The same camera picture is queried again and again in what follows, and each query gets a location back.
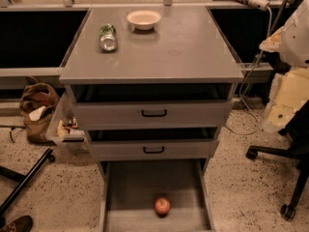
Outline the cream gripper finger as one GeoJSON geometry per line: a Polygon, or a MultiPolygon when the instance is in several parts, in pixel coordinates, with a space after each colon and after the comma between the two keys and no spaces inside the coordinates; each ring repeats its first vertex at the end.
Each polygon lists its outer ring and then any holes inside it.
{"type": "Polygon", "coordinates": [[[281,52],[283,50],[282,46],[282,34],[284,32],[284,27],[280,27],[273,34],[263,40],[259,48],[266,52],[281,52]]]}
{"type": "Polygon", "coordinates": [[[284,129],[308,101],[308,69],[291,68],[285,74],[277,73],[271,83],[262,129],[267,132],[284,129]]]}

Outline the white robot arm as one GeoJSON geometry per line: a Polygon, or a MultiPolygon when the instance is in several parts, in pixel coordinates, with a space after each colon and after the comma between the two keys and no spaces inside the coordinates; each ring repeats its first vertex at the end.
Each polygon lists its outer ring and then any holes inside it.
{"type": "Polygon", "coordinates": [[[260,49],[278,52],[280,60],[291,66],[274,77],[262,123],[264,131],[278,132],[309,101],[309,0],[303,0],[285,24],[262,41],[260,49]]]}

